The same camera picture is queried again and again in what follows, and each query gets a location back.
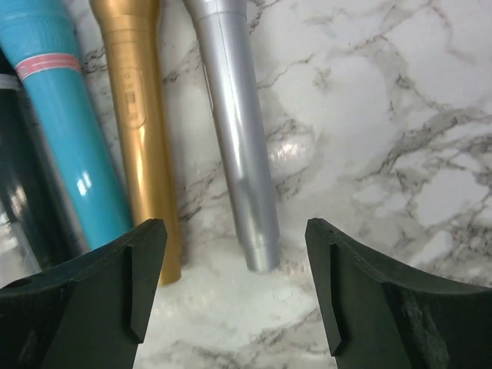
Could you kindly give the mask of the blue microphone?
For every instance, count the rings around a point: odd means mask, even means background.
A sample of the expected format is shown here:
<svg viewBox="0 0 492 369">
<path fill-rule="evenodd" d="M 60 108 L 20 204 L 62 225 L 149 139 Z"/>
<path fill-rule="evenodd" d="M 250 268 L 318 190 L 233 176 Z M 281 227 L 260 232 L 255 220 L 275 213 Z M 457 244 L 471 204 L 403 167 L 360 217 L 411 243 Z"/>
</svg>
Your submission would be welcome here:
<svg viewBox="0 0 492 369">
<path fill-rule="evenodd" d="M 38 116 L 90 249 L 132 228 L 60 1 L 3 1 L 1 48 Z"/>
</svg>

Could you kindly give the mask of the black microphone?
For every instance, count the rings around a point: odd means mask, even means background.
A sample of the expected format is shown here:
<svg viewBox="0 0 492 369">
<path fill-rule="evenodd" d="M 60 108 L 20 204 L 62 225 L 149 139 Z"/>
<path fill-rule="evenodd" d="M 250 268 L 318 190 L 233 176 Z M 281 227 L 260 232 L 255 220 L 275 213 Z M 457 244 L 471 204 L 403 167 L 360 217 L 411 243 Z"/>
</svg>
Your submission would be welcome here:
<svg viewBox="0 0 492 369">
<path fill-rule="evenodd" d="M 1 268 L 34 274 L 88 251 L 17 73 L 1 57 Z"/>
</svg>

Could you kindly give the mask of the gold microphone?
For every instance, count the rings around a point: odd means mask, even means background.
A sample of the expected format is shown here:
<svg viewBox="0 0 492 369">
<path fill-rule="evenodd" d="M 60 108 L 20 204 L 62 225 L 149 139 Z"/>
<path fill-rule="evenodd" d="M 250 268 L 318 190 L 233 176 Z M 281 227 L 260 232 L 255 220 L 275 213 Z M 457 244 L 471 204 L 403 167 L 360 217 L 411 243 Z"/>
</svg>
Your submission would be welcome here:
<svg viewBox="0 0 492 369">
<path fill-rule="evenodd" d="M 158 56 L 159 1 L 92 1 L 105 47 L 133 222 L 164 221 L 159 283 L 181 278 L 181 236 Z"/>
</svg>

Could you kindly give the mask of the grey microphone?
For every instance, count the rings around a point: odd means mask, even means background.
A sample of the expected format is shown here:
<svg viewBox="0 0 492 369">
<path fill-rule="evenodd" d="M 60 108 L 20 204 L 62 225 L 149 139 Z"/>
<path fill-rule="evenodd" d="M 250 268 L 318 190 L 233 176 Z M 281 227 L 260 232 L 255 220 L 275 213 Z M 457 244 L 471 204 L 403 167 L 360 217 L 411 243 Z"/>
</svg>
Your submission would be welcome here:
<svg viewBox="0 0 492 369">
<path fill-rule="evenodd" d="M 280 264 L 279 224 L 245 1 L 186 1 L 198 37 L 234 226 L 248 269 Z"/>
</svg>

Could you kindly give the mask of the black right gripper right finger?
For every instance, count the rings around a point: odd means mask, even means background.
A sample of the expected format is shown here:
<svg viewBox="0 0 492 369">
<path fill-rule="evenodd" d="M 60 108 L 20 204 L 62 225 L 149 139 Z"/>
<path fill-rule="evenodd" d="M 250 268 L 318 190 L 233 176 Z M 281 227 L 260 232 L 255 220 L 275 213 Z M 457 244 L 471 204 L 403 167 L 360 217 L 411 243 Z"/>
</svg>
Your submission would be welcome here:
<svg viewBox="0 0 492 369">
<path fill-rule="evenodd" d="M 491 290 L 438 277 L 307 222 L 308 259 L 339 368 L 489 368 Z"/>
</svg>

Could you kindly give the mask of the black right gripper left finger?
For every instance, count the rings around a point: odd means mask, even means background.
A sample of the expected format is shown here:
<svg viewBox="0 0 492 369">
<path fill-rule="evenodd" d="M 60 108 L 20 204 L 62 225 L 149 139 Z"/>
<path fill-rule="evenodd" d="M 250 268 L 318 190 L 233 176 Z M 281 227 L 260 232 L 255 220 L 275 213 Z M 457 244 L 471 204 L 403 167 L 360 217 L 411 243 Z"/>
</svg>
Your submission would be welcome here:
<svg viewBox="0 0 492 369">
<path fill-rule="evenodd" d="M 3 368 L 131 368 L 167 232 L 147 220 L 110 244 L 1 289 Z"/>
</svg>

